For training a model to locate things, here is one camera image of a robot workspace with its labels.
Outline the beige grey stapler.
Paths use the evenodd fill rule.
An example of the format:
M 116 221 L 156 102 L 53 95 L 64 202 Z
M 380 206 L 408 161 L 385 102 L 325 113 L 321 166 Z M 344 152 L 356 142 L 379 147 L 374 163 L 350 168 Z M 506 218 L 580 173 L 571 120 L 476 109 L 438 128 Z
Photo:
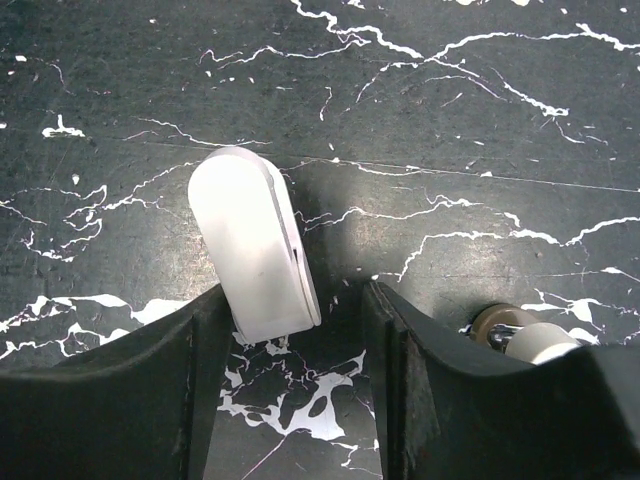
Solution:
M 469 338 L 511 358 L 541 365 L 582 346 L 562 327 L 538 320 L 510 304 L 484 309 L 472 322 Z

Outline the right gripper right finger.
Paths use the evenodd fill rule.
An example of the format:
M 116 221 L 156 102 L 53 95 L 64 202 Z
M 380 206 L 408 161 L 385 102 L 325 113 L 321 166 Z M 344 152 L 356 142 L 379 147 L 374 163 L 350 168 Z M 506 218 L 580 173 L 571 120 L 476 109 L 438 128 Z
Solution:
M 540 366 L 480 345 L 369 282 L 361 317 L 387 479 L 635 479 L 639 350 Z

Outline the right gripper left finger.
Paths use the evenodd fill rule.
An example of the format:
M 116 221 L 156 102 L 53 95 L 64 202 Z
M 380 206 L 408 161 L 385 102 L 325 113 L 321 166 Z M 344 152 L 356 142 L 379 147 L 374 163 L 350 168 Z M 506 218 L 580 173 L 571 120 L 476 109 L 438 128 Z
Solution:
M 233 319 L 214 287 L 47 368 L 1 374 L 5 479 L 201 479 Z

